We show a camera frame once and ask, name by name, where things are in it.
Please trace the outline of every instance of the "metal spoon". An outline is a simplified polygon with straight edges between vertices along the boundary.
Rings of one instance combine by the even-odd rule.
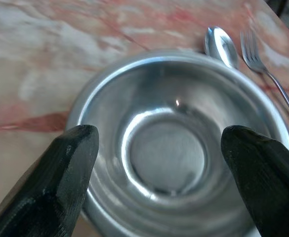
[[[228,68],[239,68],[237,50],[231,38],[220,27],[208,27],[205,36],[205,53],[220,60]]]

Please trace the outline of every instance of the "metal fork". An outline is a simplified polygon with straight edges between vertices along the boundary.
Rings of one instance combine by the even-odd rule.
[[[245,34],[241,32],[241,50],[243,59],[247,66],[257,73],[267,74],[273,80],[275,86],[278,88],[289,107],[289,97],[287,93],[276,77],[267,70],[259,57],[256,37],[253,31],[245,32]]]

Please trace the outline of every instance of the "stainless steel bowl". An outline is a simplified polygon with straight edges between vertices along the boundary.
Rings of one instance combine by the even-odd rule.
[[[143,53],[108,67],[67,128],[99,130],[83,212],[108,237],[259,236],[220,150],[229,125],[281,141],[289,132],[247,77],[204,55]]]

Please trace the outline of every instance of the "pink marble surface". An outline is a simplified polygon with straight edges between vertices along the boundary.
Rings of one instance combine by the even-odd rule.
[[[208,26],[222,27],[240,53],[255,30],[262,60],[289,94],[289,30],[263,0],[0,0],[0,202],[61,133],[84,84],[141,51],[203,51]],[[289,113],[270,80],[240,70]],[[79,218],[73,236],[99,236]]]

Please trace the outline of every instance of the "spoon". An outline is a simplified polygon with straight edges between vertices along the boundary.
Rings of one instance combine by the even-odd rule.
[[[205,36],[205,53],[220,60],[228,68],[239,68],[237,50],[231,38],[220,27],[208,27]]]

